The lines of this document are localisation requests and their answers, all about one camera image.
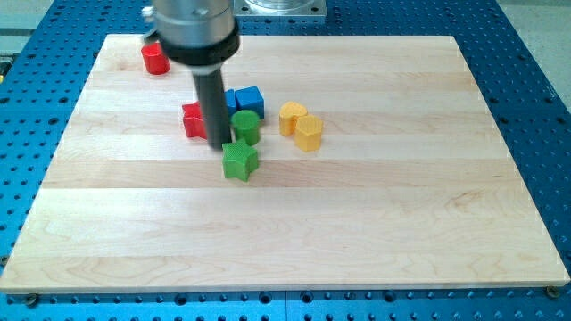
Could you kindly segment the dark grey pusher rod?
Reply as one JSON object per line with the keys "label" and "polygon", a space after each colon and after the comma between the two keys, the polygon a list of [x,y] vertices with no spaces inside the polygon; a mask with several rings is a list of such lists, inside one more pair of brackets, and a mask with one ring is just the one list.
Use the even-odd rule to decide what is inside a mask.
{"label": "dark grey pusher rod", "polygon": [[192,68],[191,72],[208,145],[213,150],[221,150],[223,144],[232,141],[232,136],[220,65]]}

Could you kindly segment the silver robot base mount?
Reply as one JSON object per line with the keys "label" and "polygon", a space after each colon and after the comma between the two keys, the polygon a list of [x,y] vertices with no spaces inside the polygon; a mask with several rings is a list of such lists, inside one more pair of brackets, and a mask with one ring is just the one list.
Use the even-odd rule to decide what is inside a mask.
{"label": "silver robot base mount", "polygon": [[323,21],[326,0],[232,0],[239,21]]}

